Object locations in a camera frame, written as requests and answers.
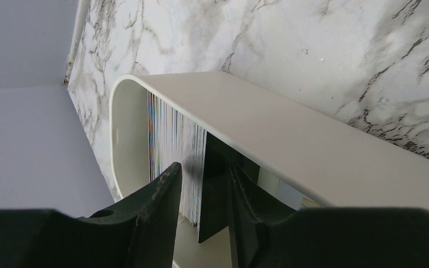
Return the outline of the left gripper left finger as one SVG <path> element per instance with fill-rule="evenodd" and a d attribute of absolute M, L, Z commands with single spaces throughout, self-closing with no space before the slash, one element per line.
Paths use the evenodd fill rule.
<path fill-rule="evenodd" d="M 90 217 L 0 209 L 0 267 L 171 267 L 181 187 L 174 162 Z"/>

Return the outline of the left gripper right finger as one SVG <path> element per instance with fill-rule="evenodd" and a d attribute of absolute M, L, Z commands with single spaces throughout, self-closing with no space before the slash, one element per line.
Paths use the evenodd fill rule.
<path fill-rule="evenodd" d="M 229 164 L 233 267 L 429 267 L 429 211 L 295 210 Z"/>

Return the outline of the white oblong plastic tray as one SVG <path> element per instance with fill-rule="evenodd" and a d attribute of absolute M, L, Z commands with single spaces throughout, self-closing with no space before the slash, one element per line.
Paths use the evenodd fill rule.
<path fill-rule="evenodd" d="M 111 166 L 126 197 L 150 181 L 153 93 L 260 166 L 258 182 L 294 208 L 429 210 L 429 160 L 222 72 L 123 75 L 109 101 Z M 180 213 L 174 267 L 230 267 L 228 230 L 198 243 Z"/>

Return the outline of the black credit card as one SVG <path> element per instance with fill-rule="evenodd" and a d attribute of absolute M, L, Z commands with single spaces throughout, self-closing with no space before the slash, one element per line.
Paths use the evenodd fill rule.
<path fill-rule="evenodd" d="M 198 223 L 198 243 L 203 243 L 228 226 L 228 165 L 235 163 L 253 182 L 258 181 L 260 166 L 243 154 L 207 133 Z"/>

